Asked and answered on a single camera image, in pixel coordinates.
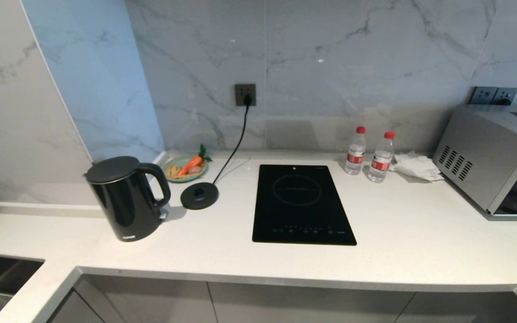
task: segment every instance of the plate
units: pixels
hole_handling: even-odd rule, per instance
[[[177,158],[171,159],[162,166],[162,171],[164,172],[165,169],[167,167],[170,167],[172,164],[176,164],[179,167],[183,167],[183,166],[185,166],[185,164],[187,164],[189,162],[189,160],[191,160],[191,158],[192,158],[192,156],[189,156],[189,157],[185,156],[185,157],[177,157]],[[209,162],[206,161],[205,167],[203,167],[203,170],[195,176],[191,176],[188,178],[179,178],[179,179],[167,178],[167,180],[171,183],[186,183],[186,182],[190,182],[191,180],[195,180],[195,179],[203,176],[205,173],[207,173],[208,170],[209,170]]]

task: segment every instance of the carrot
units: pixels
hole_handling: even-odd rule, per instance
[[[187,174],[187,172],[191,169],[193,166],[199,166],[203,163],[203,160],[206,160],[208,162],[213,161],[209,157],[205,156],[207,154],[207,149],[205,148],[205,145],[201,144],[201,150],[199,151],[199,155],[193,156],[191,160],[183,168],[181,168],[181,171],[177,174],[177,176],[182,176]]]

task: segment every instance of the cooking zone circle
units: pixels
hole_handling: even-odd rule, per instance
[[[318,182],[303,175],[285,175],[275,180],[272,193],[281,202],[292,206],[312,205],[322,197]]]

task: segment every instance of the white countertop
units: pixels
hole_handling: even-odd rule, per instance
[[[201,181],[212,182],[223,163],[216,160]],[[329,166],[358,245],[253,243],[260,164]],[[239,157],[208,209],[180,206],[188,185],[171,184],[167,221],[133,243],[118,241],[105,219],[0,214],[0,255],[45,259],[0,312],[0,323],[45,322],[82,273],[517,294],[517,222],[487,221],[443,181],[411,183],[390,172],[375,184],[329,159]]]

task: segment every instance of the marble wall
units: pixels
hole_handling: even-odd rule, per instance
[[[127,0],[169,149],[432,152],[476,85],[517,87],[517,0]]]
[[[0,201],[96,205],[89,167],[20,2],[0,0]]]
[[[23,0],[94,161],[164,150],[124,0]]]

